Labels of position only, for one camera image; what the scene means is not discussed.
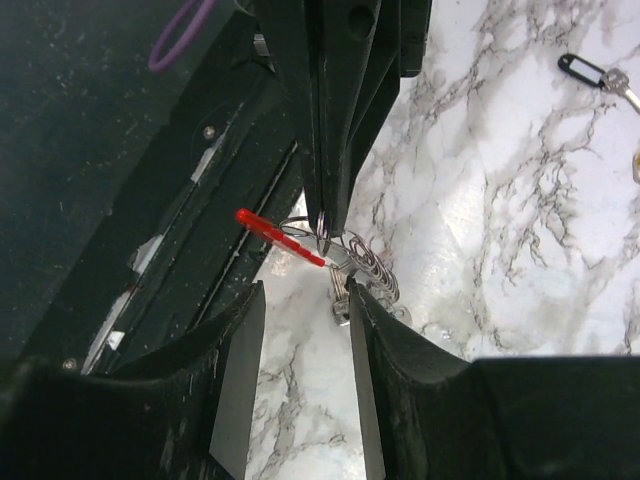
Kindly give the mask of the red-handled metal keyring tool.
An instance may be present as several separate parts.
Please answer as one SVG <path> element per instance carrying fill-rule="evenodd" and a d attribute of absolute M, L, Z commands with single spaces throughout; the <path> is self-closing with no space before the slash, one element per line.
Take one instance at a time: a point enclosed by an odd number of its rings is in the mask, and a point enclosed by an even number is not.
<path fill-rule="evenodd" d="M 287 226 L 283 221 L 274 225 L 269 220 L 245 208 L 235 214 L 236 221 L 261 240 L 318 267 L 336 265 L 342 268 L 353 268 L 353 263 L 345 247 L 340 243 L 328 241 L 328 252 L 320 255 L 316 237 L 308 230 Z"/>

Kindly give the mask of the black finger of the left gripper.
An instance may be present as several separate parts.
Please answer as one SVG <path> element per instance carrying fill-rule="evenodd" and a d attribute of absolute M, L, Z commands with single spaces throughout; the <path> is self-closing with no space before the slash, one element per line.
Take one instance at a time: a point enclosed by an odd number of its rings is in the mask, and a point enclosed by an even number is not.
<path fill-rule="evenodd" d="M 355 181 L 399 94 L 423 67 L 429 1 L 324 1 L 319 58 L 319 211 L 345 230 Z"/>
<path fill-rule="evenodd" d="M 318 235 L 326 235 L 320 125 L 320 3 L 265 0 L 256 1 L 254 7 L 301 148 L 309 221 Z"/>

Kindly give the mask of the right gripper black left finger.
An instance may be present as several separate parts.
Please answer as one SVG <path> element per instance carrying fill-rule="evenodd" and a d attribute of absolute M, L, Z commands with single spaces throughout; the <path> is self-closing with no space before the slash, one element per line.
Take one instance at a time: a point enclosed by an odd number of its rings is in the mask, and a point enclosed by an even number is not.
<path fill-rule="evenodd" d="M 5 479 L 241 479 L 265 325 L 252 284 L 215 318 L 108 375 L 1 366 Z"/>

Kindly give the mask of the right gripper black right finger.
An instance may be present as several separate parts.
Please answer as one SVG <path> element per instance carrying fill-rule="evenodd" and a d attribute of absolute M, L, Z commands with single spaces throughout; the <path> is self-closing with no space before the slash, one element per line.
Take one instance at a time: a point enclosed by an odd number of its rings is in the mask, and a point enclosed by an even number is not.
<path fill-rule="evenodd" d="M 635 479 L 635 356 L 464 361 L 349 286 L 370 479 Z"/>

